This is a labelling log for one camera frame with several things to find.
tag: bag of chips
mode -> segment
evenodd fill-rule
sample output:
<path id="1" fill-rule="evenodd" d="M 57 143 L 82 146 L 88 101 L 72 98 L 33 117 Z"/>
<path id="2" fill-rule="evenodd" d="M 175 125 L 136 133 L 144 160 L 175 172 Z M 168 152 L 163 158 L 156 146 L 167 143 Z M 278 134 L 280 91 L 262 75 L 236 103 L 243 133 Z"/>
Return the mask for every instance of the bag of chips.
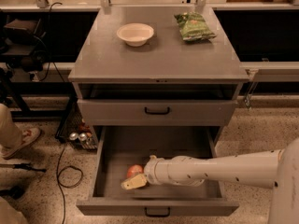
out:
<path id="1" fill-rule="evenodd" d="M 216 37 L 209 30 L 203 16 L 197 12 L 177 14 L 175 18 L 184 41 L 207 40 Z"/>

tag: gray countertop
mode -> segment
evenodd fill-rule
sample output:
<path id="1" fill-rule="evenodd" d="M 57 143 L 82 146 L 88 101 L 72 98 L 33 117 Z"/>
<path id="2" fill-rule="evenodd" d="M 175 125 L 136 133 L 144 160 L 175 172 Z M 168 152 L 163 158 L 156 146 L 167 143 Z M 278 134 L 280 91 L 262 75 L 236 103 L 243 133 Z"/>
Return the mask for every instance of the gray countertop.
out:
<path id="1" fill-rule="evenodd" d="M 197 11 L 217 37 L 185 43 L 174 14 Z M 155 35 L 133 48 L 121 41 L 117 30 L 126 23 L 152 26 Z M 211 7 L 107 7 L 96 18 L 78 56 L 73 82 L 232 82 L 246 81 L 234 49 Z"/>

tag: person's foot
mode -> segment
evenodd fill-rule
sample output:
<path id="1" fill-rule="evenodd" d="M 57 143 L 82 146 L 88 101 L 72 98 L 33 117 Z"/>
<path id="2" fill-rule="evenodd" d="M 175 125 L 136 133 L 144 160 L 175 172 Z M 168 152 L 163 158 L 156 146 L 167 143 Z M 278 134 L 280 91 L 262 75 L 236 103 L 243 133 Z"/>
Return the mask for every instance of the person's foot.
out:
<path id="1" fill-rule="evenodd" d="M 34 141 L 39 137 L 40 134 L 41 131 L 38 128 L 31 128 L 23 131 L 21 144 L 18 147 L 10 149 L 3 147 L 0 153 L 1 157 L 5 160 L 9 160 L 21 149 L 34 143 Z"/>

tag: drawer handle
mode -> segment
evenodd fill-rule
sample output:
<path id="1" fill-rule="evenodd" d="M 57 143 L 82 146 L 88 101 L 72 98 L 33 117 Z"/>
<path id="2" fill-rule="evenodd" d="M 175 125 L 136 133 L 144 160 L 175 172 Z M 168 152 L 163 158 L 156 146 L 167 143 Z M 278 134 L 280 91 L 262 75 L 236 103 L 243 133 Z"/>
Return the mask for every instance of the drawer handle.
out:
<path id="1" fill-rule="evenodd" d="M 162 111 L 153 111 L 153 110 L 150 111 L 147 107 L 145 107 L 144 112 L 147 115 L 167 115 L 170 113 L 170 107 L 168 107 L 166 110 L 162 110 Z"/>
<path id="2" fill-rule="evenodd" d="M 161 214 L 159 214 L 159 215 L 149 214 L 147 207 L 144 208 L 144 213 L 145 213 L 145 215 L 147 217 L 169 217 L 170 216 L 170 207 L 167 207 L 167 213 L 164 214 L 164 215 L 161 215 Z"/>

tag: closed drawer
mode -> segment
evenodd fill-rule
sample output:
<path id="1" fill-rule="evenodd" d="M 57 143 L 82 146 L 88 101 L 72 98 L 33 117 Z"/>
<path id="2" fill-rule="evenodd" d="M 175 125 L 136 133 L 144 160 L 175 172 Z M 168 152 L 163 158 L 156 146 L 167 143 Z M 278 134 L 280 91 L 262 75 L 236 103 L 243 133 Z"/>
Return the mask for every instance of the closed drawer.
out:
<path id="1" fill-rule="evenodd" d="M 150 155 L 206 159 L 212 157 L 213 147 L 205 127 L 104 127 L 90 197 L 78 201 L 77 207 L 84 215 L 98 216 L 229 216 L 238 204 L 223 198 L 224 188 L 217 181 L 206 180 L 199 187 L 121 188 L 127 169 L 145 165 Z"/>
<path id="2" fill-rule="evenodd" d="M 235 101 L 79 100 L 91 125 L 222 126 L 232 117 Z"/>

